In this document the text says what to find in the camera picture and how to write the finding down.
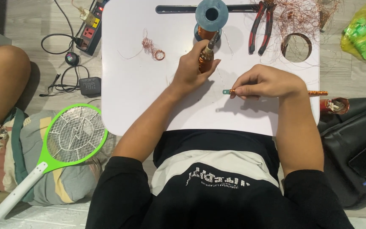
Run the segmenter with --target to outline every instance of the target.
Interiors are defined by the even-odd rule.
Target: power strip
[[[94,51],[97,48],[98,43],[101,39],[101,19],[103,16],[104,5],[108,1],[104,0],[103,3],[96,2],[96,5],[91,10],[94,17],[96,17],[96,21],[92,26],[85,25],[80,38],[83,39],[83,43],[79,46],[76,45],[76,48],[82,50],[86,54],[92,56]]]

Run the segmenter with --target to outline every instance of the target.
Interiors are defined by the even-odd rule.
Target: wooden floor
[[[75,32],[79,29],[81,20],[79,12],[72,7],[70,0],[58,0],[60,6],[70,19]],[[329,91],[330,97],[366,97],[366,61],[358,60],[340,49],[341,31],[348,25],[354,13],[365,3],[360,0],[344,0],[344,4],[334,15],[330,28],[321,38],[320,46],[320,89]],[[75,4],[88,8],[90,0],[75,0]],[[53,33],[69,34],[69,26],[53,0],[7,0],[5,35],[13,39],[13,45],[24,49],[33,62],[33,75],[21,104],[26,107],[28,114],[43,109],[60,110],[78,102],[88,102],[91,99],[81,96],[79,92],[63,93],[52,97],[39,97],[46,93],[57,73],[63,73],[68,67],[64,55],[50,55],[41,49],[41,39]],[[69,38],[53,37],[45,42],[52,52],[67,49]],[[86,66],[91,76],[101,76],[101,45],[97,47],[94,57],[75,50],[81,56],[81,64]],[[81,77],[87,77],[80,69]],[[75,73],[69,71],[65,83],[75,83]],[[151,160],[144,163],[151,178],[154,166]],[[348,216],[366,218],[366,208],[360,211],[347,211]]]

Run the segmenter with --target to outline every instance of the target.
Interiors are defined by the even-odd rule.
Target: black bag
[[[366,98],[349,99],[346,114],[323,114],[318,129],[324,149],[324,173],[344,209],[366,207],[366,179],[348,162],[366,149]]]

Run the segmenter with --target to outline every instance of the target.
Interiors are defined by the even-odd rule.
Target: electric mosquito racket
[[[0,204],[0,219],[5,218],[43,174],[89,159],[103,146],[107,135],[101,111],[94,106],[79,103],[59,112],[46,130],[36,167]]]

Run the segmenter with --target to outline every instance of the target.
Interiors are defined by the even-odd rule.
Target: racket mesh
[[[62,162],[73,162],[92,153],[104,138],[101,115],[94,109],[78,106],[65,111],[53,123],[47,137],[49,154]]]

